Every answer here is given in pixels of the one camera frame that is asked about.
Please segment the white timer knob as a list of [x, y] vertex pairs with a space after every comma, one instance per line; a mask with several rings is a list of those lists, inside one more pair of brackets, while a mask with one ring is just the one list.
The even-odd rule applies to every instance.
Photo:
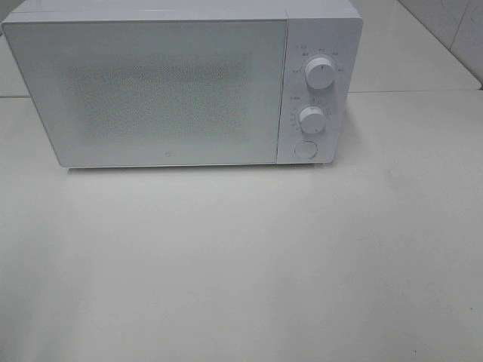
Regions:
[[317, 106], [306, 107], [299, 114], [300, 128], [307, 134], [322, 132], [327, 121], [325, 111]]

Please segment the white upper power knob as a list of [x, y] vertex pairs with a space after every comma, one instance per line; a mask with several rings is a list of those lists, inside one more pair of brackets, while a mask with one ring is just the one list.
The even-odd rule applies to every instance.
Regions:
[[304, 72], [307, 85], [322, 90], [334, 83], [335, 62], [326, 54], [318, 54], [306, 63]]

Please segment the white round door button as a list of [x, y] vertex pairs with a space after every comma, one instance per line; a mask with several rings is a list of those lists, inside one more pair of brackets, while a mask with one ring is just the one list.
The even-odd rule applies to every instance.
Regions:
[[312, 159], [317, 155], [318, 147], [313, 141], [303, 141], [294, 148], [294, 154], [301, 159]]

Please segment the white microwave door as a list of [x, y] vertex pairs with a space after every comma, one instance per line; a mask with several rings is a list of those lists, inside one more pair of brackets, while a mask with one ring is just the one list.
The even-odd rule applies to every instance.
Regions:
[[286, 22], [9, 23], [64, 167], [271, 164]]

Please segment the white microwave oven body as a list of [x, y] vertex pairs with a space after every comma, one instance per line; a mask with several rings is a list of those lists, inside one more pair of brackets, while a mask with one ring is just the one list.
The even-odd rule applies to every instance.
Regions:
[[[346, 97], [363, 27], [362, 18], [351, 2], [25, 1], [10, 12], [3, 20], [2, 32], [8, 43], [5, 26], [9, 23], [223, 22], [272, 20], [283, 20], [286, 22], [287, 27], [282, 73], [278, 143], [276, 159], [271, 164], [329, 163], [334, 159], [337, 142], [342, 130]], [[322, 90], [310, 88], [306, 83], [304, 72], [306, 63], [318, 54], [328, 55], [335, 62], [336, 67], [334, 83]], [[324, 130], [320, 133], [307, 134], [302, 132], [300, 128], [299, 114], [303, 109], [310, 106], [317, 106], [323, 109], [328, 118]], [[313, 141], [317, 145], [318, 152], [314, 158], [301, 159], [294, 154], [295, 146], [303, 141]], [[162, 165], [145, 167], [222, 165], [245, 164]]]

